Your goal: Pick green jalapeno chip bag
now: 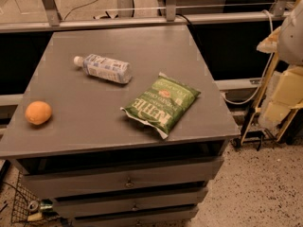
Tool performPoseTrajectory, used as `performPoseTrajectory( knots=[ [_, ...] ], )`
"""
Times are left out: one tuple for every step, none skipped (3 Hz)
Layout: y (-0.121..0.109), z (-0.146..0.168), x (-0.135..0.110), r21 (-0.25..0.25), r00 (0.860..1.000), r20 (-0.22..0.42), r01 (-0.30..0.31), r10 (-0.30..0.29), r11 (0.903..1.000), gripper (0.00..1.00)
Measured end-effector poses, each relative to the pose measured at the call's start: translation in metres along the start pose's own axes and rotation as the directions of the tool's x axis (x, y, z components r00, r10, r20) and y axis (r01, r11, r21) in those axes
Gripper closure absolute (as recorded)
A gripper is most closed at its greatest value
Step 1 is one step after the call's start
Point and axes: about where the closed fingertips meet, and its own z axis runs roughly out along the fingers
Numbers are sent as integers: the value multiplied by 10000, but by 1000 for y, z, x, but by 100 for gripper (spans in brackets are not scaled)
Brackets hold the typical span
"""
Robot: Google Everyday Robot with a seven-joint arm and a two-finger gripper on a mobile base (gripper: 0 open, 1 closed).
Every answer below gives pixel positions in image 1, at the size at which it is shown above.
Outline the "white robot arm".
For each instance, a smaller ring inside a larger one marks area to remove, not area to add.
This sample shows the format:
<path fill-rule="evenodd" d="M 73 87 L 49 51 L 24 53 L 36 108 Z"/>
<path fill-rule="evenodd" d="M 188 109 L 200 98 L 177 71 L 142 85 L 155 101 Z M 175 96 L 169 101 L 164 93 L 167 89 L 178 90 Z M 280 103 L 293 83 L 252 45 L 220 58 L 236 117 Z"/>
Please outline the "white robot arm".
<path fill-rule="evenodd" d="M 282 61 L 303 65 L 303 0 L 298 2 L 281 25 L 277 52 Z"/>

